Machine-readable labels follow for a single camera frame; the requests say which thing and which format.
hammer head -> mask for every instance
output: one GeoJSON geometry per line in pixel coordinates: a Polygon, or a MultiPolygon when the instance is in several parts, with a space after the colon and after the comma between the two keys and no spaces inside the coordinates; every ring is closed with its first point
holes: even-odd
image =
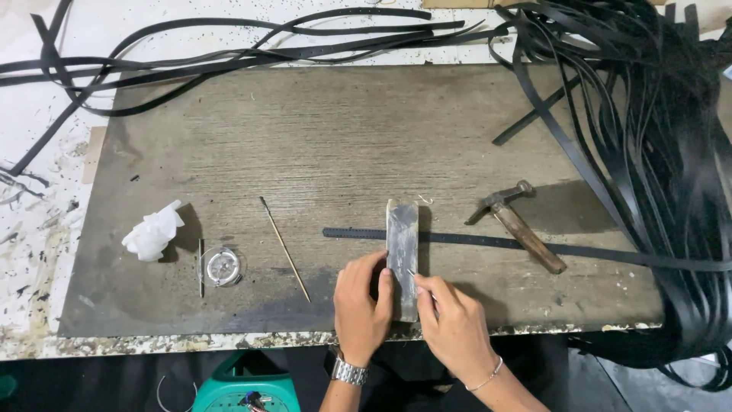
{"type": "Polygon", "coordinates": [[[533,195],[535,195],[534,187],[525,180],[519,180],[515,187],[489,194],[484,199],[478,201],[478,210],[465,221],[465,224],[475,224],[485,214],[487,209],[491,209],[495,205],[505,206],[519,196],[531,197],[533,195]]]}

silver chain bracelet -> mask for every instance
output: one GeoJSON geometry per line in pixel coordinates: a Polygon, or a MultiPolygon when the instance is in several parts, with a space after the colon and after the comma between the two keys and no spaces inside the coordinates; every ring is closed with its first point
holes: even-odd
{"type": "Polygon", "coordinates": [[[503,358],[499,356],[498,357],[498,366],[493,370],[493,373],[490,374],[487,381],[476,386],[474,389],[470,389],[467,385],[465,385],[465,389],[468,389],[468,392],[475,392],[478,389],[482,388],[483,386],[485,386],[486,383],[491,382],[493,380],[493,378],[496,377],[496,375],[498,374],[498,371],[501,370],[502,366],[503,366],[503,358]]]}

bamboo skewer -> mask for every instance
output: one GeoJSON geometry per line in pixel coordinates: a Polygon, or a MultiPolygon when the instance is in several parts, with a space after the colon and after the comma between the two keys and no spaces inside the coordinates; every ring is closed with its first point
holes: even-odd
{"type": "Polygon", "coordinates": [[[292,258],[290,257],[290,252],[287,251],[287,246],[285,246],[285,242],[282,240],[282,236],[280,236],[280,231],[277,230],[277,225],[275,224],[275,220],[272,218],[272,214],[269,212],[269,206],[267,206],[267,203],[264,201],[264,198],[262,196],[259,196],[259,200],[262,202],[262,205],[264,206],[264,210],[267,211],[267,216],[269,217],[269,222],[272,224],[272,228],[275,230],[274,233],[277,235],[277,239],[280,240],[280,245],[282,245],[282,249],[285,249],[285,256],[287,256],[287,260],[290,262],[292,271],[295,272],[295,277],[297,278],[297,281],[300,283],[300,287],[302,288],[302,292],[305,294],[305,298],[307,299],[308,302],[311,302],[310,296],[307,295],[307,290],[305,289],[305,285],[302,283],[302,279],[300,279],[300,274],[297,273],[297,268],[295,268],[295,264],[292,262],[292,258]]]}

human hand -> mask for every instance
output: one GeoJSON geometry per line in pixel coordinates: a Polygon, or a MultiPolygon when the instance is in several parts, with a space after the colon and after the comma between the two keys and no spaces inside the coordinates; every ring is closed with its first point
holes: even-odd
{"type": "Polygon", "coordinates": [[[378,277],[378,302],[368,294],[371,273],[386,257],[386,250],[348,262],[338,272],[333,304],[335,333],[343,360],[355,367],[366,367],[374,351],[381,346],[392,322],[392,272],[383,269],[378,277]]]}
{"type": "Polygon", "coordinates": [[[422,335],[432,353],[469,388],[488,380],[498,356],[493,352],[483,306],[437,276],[414,275],[422,335]],[[435,316],[432,293],[438,304],[435,316]]]}

crumpled tissue paper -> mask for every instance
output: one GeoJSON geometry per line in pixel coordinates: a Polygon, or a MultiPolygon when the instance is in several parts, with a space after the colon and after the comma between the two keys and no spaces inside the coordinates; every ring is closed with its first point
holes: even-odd
{"type": "Polygon", "coordinates": [[[181,201],[176,200],[160,212],[144,216],[143,222],[122,239],[122,245],[136,253],[143,262],[154,262],[163,257],[163,249],[176,237],[177,228],[184,225],[176,212],[180,205],[181,201]]]}

